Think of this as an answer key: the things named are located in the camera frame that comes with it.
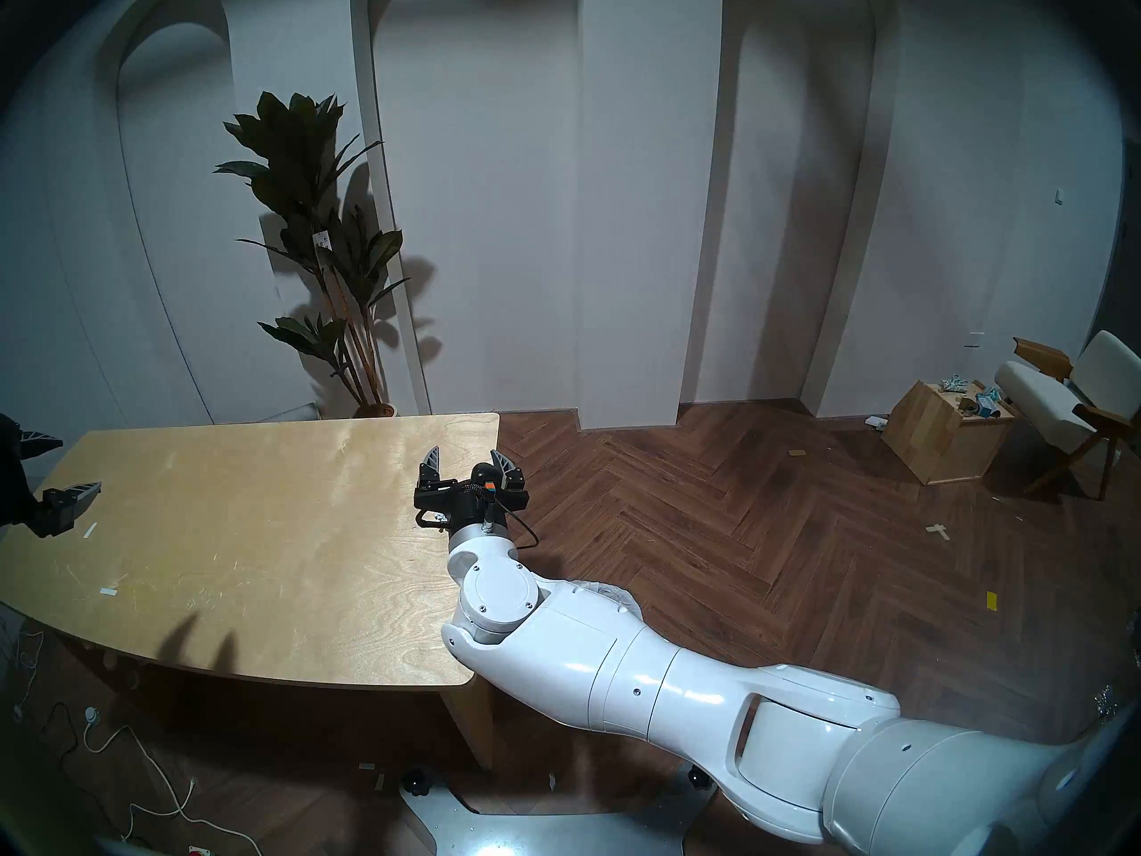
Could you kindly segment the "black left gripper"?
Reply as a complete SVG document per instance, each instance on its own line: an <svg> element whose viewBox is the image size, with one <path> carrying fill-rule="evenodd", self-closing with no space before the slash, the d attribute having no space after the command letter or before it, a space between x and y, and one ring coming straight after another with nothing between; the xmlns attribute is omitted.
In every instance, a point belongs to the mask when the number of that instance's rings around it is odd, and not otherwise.
<svg viewBox="0 0 1141 856"><path fill-rule="evenodd" d="M46 488L42 494L42 520L39 501L29 487L23 460L41 457L63 446L60 438L24 430L1 414L1 525L24 524L42 536L57 536L73 528L102 488L102 481L68 488Z"/></svg>

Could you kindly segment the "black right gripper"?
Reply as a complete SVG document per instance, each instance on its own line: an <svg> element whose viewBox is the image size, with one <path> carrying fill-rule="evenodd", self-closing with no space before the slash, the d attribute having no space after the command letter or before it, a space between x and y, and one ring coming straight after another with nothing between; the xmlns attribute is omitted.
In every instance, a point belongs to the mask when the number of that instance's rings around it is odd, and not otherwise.
<svg viewBox="0 0 1141 856"><path fill-rule="evenodd" d="M493 481L442 481L440 447L434 446L419 465L413 490L415 524L422 528L447 530L458 534L469 525L507 526L507 517L516 516L529 503L521 469L497 450L491 450Z"/></svg>

